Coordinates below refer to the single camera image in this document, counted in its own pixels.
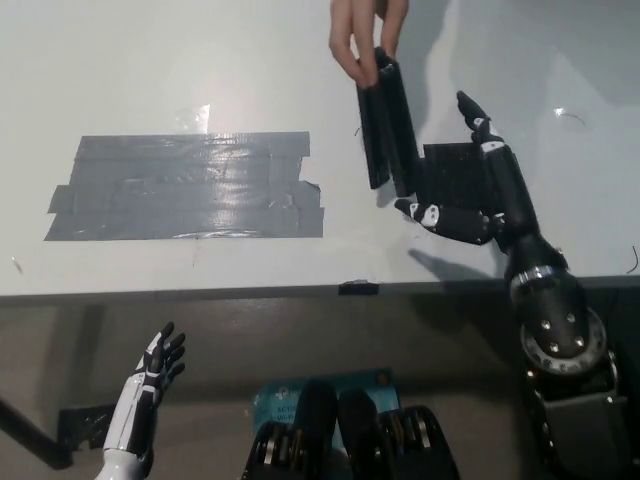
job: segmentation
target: gray duct tape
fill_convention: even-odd
[[[60,185],[49,213],[202,212],[220,209],[320,208],[320,189],[307,182],[168,184],[125,182],[111,185]]]
[[[46,240],[322,237],[323,209],[296,207],[173,213],[56,215]]]
[[[295,182],[300,177],[302,158],[240,157],[212,158],[207,162],[126,159],[76,162],[70,185],[145,183],[205,183],[235,181],[270,184]]]
[[[83,137],[46,240],[321,237],[308,132]]]
[[[219,157],[308,157],[309,132],[82,137],[76,162]]]

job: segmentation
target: white table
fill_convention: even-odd
[[[0,297],[246,297],[353,280],[408,292],[500,277],[491,246],[377,205],[355,88],[327,47],[328,3],[2,2]],[[420,144],[467,141],[455,92],[469,93],[518,153],[545,237],[592,284],[640,283],[640,269],[625,275],[640,247],[638,26],[634,0],[414,0],[399,52]],[[177,117],[205,105],[209,132],[310,132],[301,178],[322,189],[323,238],[43,241],[81,136],[184,132]]]

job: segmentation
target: white robotic hand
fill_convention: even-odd
[[[97,480],[141,480],[153,466],[157,410],[173,379],[184,371],[184,333],[169,341],[169,323],[151,341],[127,379],[104,443],[104,466]]]

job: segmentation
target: human finger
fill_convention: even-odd
[[[378,65],[373,44],[376,0],[352,0],[353,36],[356,39],[365,87],[378,83]]]
[[[362,69],[351,51],[352,13],[351,0],[331,0],[329,49],[346,74],[363,86],[365,79]]]
[[[402,25],[409,12],[409,0],[387,0],[386,3],[380,45],[387,55],[395,58]]]

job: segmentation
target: robotic arm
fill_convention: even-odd
[[[495,240],[507,255],[504,278],[525,354],[525,404],[549,470],[560,479],[637,475],[631,473],[637,439],[629,428],[635,418],[605,326],[563,255],[542,236],[509,145],[463,92],[458,108],[483,164],[489,205],[464,211],[398,200],[396,207],[430,232],[473,244]]]
[[[185,352],[185,335],[173,340],[169,323],[151,341],[127,379],[104,443],[104,466],[96,480],[143,480],[153,466],[157,410],[173,379],[184,371],[176,363]]]

